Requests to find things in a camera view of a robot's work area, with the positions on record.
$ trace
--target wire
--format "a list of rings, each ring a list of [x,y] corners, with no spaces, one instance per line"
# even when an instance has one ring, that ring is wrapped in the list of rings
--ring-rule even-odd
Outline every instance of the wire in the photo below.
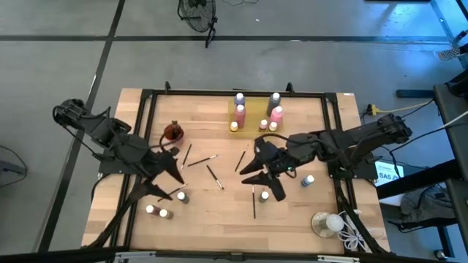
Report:
[[[26,165],[26,163],[22,160],[22,158],[12,149],[8,148],[7,146],[3,146],[3,145],[0,145],[0,148],[4,149],[4,150],[8,150],[10,153],[13,153],[16,158],[18,158],[18,160],[20,160],[21,164],[23,165],[23,168],[24,168],[24,175],[21,179],[18,179],[18,180],[14,180],[12,181],[11,183],[5,183],[4,185],[0,185],[0,188],[2,187],[5,187],[5,186],[9,186],[9,185],[12,185],[13,183],[17,183],[17,182],[20,182],[22,180],[24,180],[26,178],[26,176],[28,175],[28,166]]]
[[[223,3],[229,4],[231,7],[237,7],[238,5],[241,5],[241,4],[251,4],[251,5],[254,5],[254,4],[256,4],[258,1],[260,1],[260,0],[255,0],[255,1],[245,1],[245,0],[242,0],[242,1],[238,2],[237,4],[231,4],[230,1],[222,0]]]
[[[386,149],[388,154],[390,154],[390,156],[392,156],[393,167],[395,168],[396,175],[398,175],[398,178],[401,178],[400,172],[398,171],[398,167],[396,166],[396,159],[395,159],[395,156],[393,155],[393,153],[390,151],[389,148],[386,148],[385,146],[380,146],[380,147]]]
[[[338,216],[340,216],[342,213],[346,213],[346,211],[341,211]],[[357,229],[353,229],[348,223],[343,221],[344,225],[348,228],[350,232],[346,231],[339,231],[338,232],[338,239],[343,241],[344,247],[348,250],[354,250],[358,247],[358,245],[364,250],[368,251],[369,250],[366,248],[364,239],[362,235],[358,232]],[[379,229],[367,229],[367,231],[375,231]],[[385,233],[382,231],[382,236],[378,237],[378,240],[382,239],[385,236]]]
[[[451,121],[447,122],[446,124],[444,124],[443,126],[441,126],[440,129],[441,129],[441,128],[445,128],[445,127],[451,125],[452,123],[458,121],[460,118],[462,118],[462,117],[465,116],[466,114],[468,114],[468,110],[467,110],[466,112],[460,114],[459,117],[454,118],[453,120],[451,120]]]
[[[435,129],[434,131],[430,131],[430,132],[427,132],[427,133],[425,133],[425,134],[422,134],[422,135],[416,137],[415,139],[412,139],[412,140],[406,142],[405,144],[400,145],[400,146],[398,146],[397,148],[394,148],[393,150],[391,150],[391,152],[394,152],[395,150],[401,149],[401,148],[403,148],[404,146],[410,144],[411,142],[414,142],[414,141],[416,141],[416,140],[418,140],[418,139],[420,139],[420,138],[422,138],[422,137],[425,137],[425,136],[427,136],[427,135],[433,134],[434,132],[442,131],[443,129],[449,129],[449,128],[453,128],[453,127],[457,127],[457,126],[467,125],[467,124],[468,124],[468,123],[453,124],[453,125],[446,126],[446,127],[443,127],[443,128]]]
[[[424,105],[422,105],[422,106],[421,106],[421,107],[419,107],[418,109],[416,109],[416,110],[413,110],[412,112],[410,112],[410,113],[407,113],[407,114],[403,115],[401,118],[404,118],[404,117],[406,117],[406,116],[408,116],[408,115],[411,115],[411,114],[413,114],[413,113],[415,113],[415,112],[419,111],[420,109],[424,108],[425,106],[427,106],[427,105],[431,104],[431,102],[433,102],[433,101],[434,101],[434,99],[431,99],[429,102],[425,103]]]
[[[402,111],[402,110],[411,110],[411,109],[416,108],[416,107],[427,106],[429,103],[431,103],[433,101],[434,101],[434,99],[432,99],[430,102],[424,102],[424,103],[416,104],[416,105],[409,106],[409,107],[403,107],[403,108],[399,108],[399,109],[395,109],[395,110],[381,110],[379,108],[375,108],[375,112],[376,113],[394,113],[394,112]]]

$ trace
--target white cable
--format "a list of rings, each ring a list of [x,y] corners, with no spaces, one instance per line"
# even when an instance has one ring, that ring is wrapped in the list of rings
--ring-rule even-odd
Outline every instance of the white cable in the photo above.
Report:
[[[358,232],[358,230],[354,230],[348,223],[343,222],[344,225],[349,229],[350,232],[346,231],[340,231],[338,232],[338,239],[343,241],[344,247],[348,250],[354,250],[358,247],[358,245],[364,250],[369,252],[369,250],[366,248],[364,239],[362,235]],[[367,229],[369,232],[375,231],[378,229]],[[382,231],[382,236],[379,237],[378,239],[382,239],[384,237],[384,232]]]
[[[464,112],[464,113],[460,114],[460,116],[459,116],[459,117],[457,117],[457,118],[454,118],[453,120],[451,120],[451,121],[447,122],[446,124],[444,124],[443,126],[441,126],[439,129],[442,129],[442,128],[445,128],[445,127],[447,127],[447,126],[451,125],[452,123],[454,123],[454,122],[458,121],[460,118],[462,118],[462,117],[463,117],[463,116],[465,116],[466,114],[468,114],[468,110],[467,110],[466,112]]]

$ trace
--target desk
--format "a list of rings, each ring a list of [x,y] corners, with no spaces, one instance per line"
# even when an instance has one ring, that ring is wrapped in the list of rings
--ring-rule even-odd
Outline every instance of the desk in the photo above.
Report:
[[[116,108],[116,118],[135,123],[141,89],[122,90]],[[185,131],[183,142],[177,145],[180,166],[189,144],[192,149],[186,165],[207,156],[220,157],[203,164],[184,168],[182,176],[187,183],[184,191],[190,203],[178,200],[157,202],[158,197],[143,197],[137,205],[131,249],[171,251],[242,251],[257,253],[344,253],[342,242],[334,238],[321,238],[313,233],[310,221],[319,211],[336,213],[337,205],[333,182],[328,177],[326,164],[313,161],[298,168],[298,178],[282,176],[287,197],[276,202],[273,196],[265,203],[257,202],[257,219],[252,215],[252,187],[241,184],[248,175],[234,172],[238,159],[249,144],[241,167],[253,159],[253,139],[239,139],[228,131],[228,96],[158,95],[149,144],[157,144],[163,128],[177,120]],[[337,94],[343,129],[361,124],[354,94]],[[325,128],[322,104],[313,98],[282,98],[285,110],[281,134],[310,132]],[[328,105],[333,121],[333,109]],[[140,136],[146,126],[148,111],[144,112]],[[284,141],[273,138],[277,145]],[[219,189],[208,173],[206,164],[216,173],[225,187]],[[313,175],[315,182],[308,188],[300,187],[301,178]],[[169,175],[159,175],[157,183],[166,192],[179,184]],[[385,227],[375,188],[364,180],[354,180],[355,197],[361,220],[372,231],[379,244],[389,250]],[[122,175],[109,175],[96,188],[94,201],[83,236],[83,245],[94,241],[116,212]],[[256,195],[264,189],[256,186]],[[172,220],[164,220],[145,212],[146,205],[156,205],[174,212]],[[118,245],[124,239],[127,218],[122,220]]]

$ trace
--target pink bottle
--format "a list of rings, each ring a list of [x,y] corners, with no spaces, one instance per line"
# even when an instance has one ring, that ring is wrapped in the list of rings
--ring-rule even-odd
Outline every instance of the pink bottle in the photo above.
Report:
[[[271,111],[270,122],[276,122],[278,126],[282,124],[283,121],[283,107],[278,106]]]
[[[246,108],[243,105],[237,105],[235,108],[235,121],[237,121],[238,127],[242,128],[244,127],[244,124],[246,123]]]

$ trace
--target black line on floor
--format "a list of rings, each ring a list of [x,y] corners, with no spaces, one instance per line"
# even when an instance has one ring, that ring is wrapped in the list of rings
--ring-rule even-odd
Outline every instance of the black line on floor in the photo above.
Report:
[[[85,103],[85,108],[90,112],[93,107],[94,101],[96,100],[96,95],[97,91],[99,90],[99,84],[101,83],[102,74],[107,63],[107,58],[109,57],[110,48],[112,47],[112,37],[116,33],[118,22],[120,21],[122,10],[124,9],[124,4],[125,0],[119,0],[116,9],[116,14],[114,15],[114,19],[109,30],[108,38],[104,45],[101,58],[97,65],[96,74],[94,75],[94,80],[91,84],[91,89],[89,91],[88,98]],[[73,140],[71,150],[69,152],[66,163],[64,164],[60,184],[58,185],[58,190],[53,200],[53,204],[50,209],[47,222],[45,223],[44,232],[38,246],[38,252],[46,252],[49,250],[50,243],[52,242],[53,238],[53,233],[55,232],[57,222],[60,217],[60,212],[64,204],[65,197],[67,196],[69,184],[72,180],[73,170],[78,160],[78,154],[80,152],[81,147],[80,140],[83,140],[84,135],[85,134],[83,131],[78,131],[76,134],[76,138]]]
[[[93,42],[108,38],[102,35],[0,35],[0,41]]]
[[[116,27],[109,36],[102,35],[0,35],[2,41],[51,42],[139,42],[139,41],[205,41],[205,36],[115,36]],[[359,37],[359,36],[216,36],[214,41],[297,41],[297,42],[449,42],[444,36]]]
[[[117,42],[205,41],[205,36],[116,36]],[[355,36],[216,36],[214,41],[290,41],[290,42],[448,42],[448,37],[355,37]]]

